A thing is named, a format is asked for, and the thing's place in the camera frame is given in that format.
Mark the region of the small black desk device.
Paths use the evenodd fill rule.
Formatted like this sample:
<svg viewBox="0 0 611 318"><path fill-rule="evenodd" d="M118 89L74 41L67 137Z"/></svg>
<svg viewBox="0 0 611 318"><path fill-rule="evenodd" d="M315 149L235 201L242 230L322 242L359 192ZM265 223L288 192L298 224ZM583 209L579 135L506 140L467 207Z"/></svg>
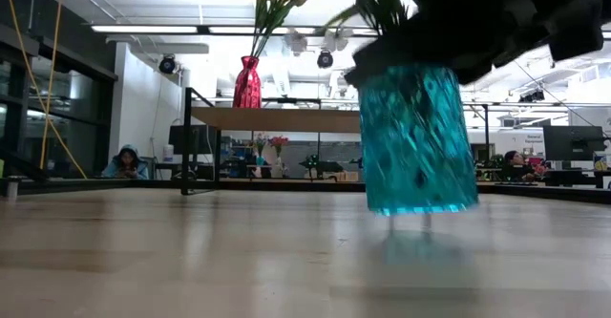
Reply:
<svg viewBox="0 0 611 318"><path fill-rule="evenodd" d="M344 171L344 167L336 161L322 161L317 155L306 156L305 160L300 162L300 165L308 171L315 170L318 174L325 172L339 173Z"/></svg>

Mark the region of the wooden shelf with black legs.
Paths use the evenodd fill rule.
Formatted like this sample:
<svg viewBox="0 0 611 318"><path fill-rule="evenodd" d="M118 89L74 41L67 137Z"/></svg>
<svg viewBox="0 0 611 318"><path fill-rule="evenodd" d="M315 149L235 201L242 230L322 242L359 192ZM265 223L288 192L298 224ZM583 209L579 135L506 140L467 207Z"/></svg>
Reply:
<svg viewBox="0 0 611 318"><path fill-rule="evenodd" d="M301 132L356 134L359 132L359 114L355 111L332 110L280 110L280 109L249 109L215 107L205 97L188 87L184 90L184 148L181 166L188 165L188 147L190 146L191 119L213 126L217 130L216 138L221 137L224 130L230 131L263 131L263 132ZM220 150L221 143L216 142L214 152L213 182L220 182ZM186 175L180 180L180 193L189 195L193 191L187 189L191 181Z"/></svg>

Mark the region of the person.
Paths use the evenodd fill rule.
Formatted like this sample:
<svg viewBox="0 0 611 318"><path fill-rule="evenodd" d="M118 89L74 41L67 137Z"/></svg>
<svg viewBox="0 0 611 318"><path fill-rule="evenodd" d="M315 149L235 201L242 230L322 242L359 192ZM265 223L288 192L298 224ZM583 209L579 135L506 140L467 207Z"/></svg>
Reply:
<svg viewBox="0 0 611 318"><path fill-rule="evenodd" d="M101 172L102 178L148 180L148 161L143 159L135 146L125 144L113 156Z"/></svg>
<svg viewBox="0 0 611 318"><path fill-rule="evenodd" d="M504 155L500 177L506 181L530 182L540 180L546 172L545 166L533 166L518 151L509 151Z"/></svg>

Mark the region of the vase with red flowers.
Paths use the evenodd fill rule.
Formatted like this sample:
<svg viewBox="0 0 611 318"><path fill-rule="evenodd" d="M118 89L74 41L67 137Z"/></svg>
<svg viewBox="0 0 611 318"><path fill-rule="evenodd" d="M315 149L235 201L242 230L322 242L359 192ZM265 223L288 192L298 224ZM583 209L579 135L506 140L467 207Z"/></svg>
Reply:
<svg viewBox="0 0 611 318"><path fill-rule="evenodd" d="M285 177L285 164L282 160L282 151L283 148L288 144L289 138L283 136L272 137L268 140L270 146L274 149L276 153L276 167L278 170L278 175L281 178Z"/></svg>

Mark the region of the vase with pink flowers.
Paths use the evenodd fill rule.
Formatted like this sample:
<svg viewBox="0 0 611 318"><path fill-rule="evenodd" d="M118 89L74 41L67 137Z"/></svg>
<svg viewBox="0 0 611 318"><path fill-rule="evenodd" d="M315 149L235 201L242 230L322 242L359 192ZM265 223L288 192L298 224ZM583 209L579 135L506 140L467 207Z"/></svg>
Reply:
<svg viewBox="0 0 611 318"><path fill-rule="evenodd" d="M256 164L258 166L265 165L265 158L263 156L263 150L268 142L268 138L263 133L258 133L253 140L253 147L256 150Z"/></svg>

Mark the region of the small grey post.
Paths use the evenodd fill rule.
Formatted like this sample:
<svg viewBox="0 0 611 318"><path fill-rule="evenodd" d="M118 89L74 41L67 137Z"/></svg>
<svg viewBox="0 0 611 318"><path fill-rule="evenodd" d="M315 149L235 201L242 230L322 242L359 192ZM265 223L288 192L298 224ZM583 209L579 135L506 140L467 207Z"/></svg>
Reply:
<svg viewBox="0 0 611 318"><path fill-rule="evenodd" d="M9 176L7 177L7 191L6 198L10 204L15 204L18 197L19 185L23 178L20 176Z"/></svg>

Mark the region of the black LED light bar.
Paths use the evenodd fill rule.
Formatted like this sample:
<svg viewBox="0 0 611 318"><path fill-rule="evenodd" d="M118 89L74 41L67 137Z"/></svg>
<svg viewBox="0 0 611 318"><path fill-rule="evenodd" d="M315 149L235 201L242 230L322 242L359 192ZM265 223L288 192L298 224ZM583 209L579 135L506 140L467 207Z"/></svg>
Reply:
<svg viewBox="0 0 611 318"><path fill-rule="evenodd" d="M104 34L128 34L128 35L217 35L217 36L252 36L254 27L249 26L214 26L214 25L138 25L138 24L114 24L114 25L91 25L91 29L97 33ZM350 37L373 37L374 30L367 28L348 28ZM328 30L337 32L340 29L330 28ZM279 36L296 32L305 36L323 36L326 31L322 28L312 27L280 27L272 31L272 36ZM602 31L605 41L611 41L611 31Z"/></svg>

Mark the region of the dark computer monitor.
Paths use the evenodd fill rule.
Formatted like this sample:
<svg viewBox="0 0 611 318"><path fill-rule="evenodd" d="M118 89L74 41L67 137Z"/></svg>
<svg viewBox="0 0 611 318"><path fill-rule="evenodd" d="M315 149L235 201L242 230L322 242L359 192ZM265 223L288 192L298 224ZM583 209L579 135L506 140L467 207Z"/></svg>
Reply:
<svg viewBox="0 0 611 318"><path fill-rule="evenodd" d="M544 126L543 140L547 160L592 160L607 137L600 126Z"/></svg>
<svg viewBox="0 0 611 318"><path fill-rule="evenodd" d="M208 125L195 125L190 129L190 154L212 154L216 151L217 130ZM184 126L174 125L170 127L168 143L174 147L175 155L182 155L184 148Z"/></svg>

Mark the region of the red glass vase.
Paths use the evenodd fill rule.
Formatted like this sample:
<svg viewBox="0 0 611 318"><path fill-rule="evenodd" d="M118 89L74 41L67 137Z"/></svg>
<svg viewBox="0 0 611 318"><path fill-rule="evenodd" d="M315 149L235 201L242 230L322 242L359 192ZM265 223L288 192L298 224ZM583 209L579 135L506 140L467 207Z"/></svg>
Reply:
<svg viewBox="0 0 611 318"><path fill-rule="evenodd" d="M242 70L239 72L233 97L233 108L259 109L262 106L262 83L257 73L259 58L243 56Z"/></svg>

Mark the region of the blue glass vase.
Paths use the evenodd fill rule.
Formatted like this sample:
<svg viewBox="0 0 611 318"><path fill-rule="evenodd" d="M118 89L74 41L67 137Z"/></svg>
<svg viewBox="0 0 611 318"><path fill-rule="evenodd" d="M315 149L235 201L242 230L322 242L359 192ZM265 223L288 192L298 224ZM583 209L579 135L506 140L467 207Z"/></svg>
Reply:
<svg viewBox="0 0 611 318"><path fill-rule="evenodd" d="M371 212L459 212L478 203L474 158L452 70L392 66L358 90Z"/></svg>

